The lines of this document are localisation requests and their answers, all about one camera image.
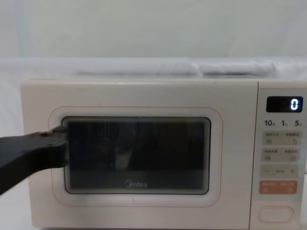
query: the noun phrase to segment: white surface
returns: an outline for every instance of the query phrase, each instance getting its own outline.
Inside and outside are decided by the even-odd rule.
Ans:
[[[1,0],[0,56],[306,56],[306,12],[306,0]]]
[[[304,59],[186,59],[173,60],[0,60],[0,137],[22,135],[23,123],[20,105],[20,82],[29,78],[84,78],[100,77],[114,72],[123,76],[129,73],[173,74],[202,77],[206,72],[263,73],[272,78],[307,78],[307,60]],[[302,221],[307,226],[307,196],[303,197]],[[0,197],[0,229],[35,230],[31,225],[29,193],[26,181]]]

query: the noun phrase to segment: black tool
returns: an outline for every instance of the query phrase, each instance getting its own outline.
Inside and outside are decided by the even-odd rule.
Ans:
[[[0,138],[0,195],[31,174],[67,164],[66,129]]]

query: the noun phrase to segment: control panel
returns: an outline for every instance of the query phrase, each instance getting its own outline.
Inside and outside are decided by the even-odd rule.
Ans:
[[[307,90],[298,86],[260,82],[250,229],[299,227],[307,149],[304,99]]]

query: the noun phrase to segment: orange button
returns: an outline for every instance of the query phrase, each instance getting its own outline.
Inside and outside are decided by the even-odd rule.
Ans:
[[[260,181],[260,194],[296,194],[297,181]]]

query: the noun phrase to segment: microwave window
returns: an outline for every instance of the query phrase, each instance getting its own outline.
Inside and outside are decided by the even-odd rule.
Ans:
[[[209,190],[206,117],[63,118],[65,188],[72,194],[191,194]]]

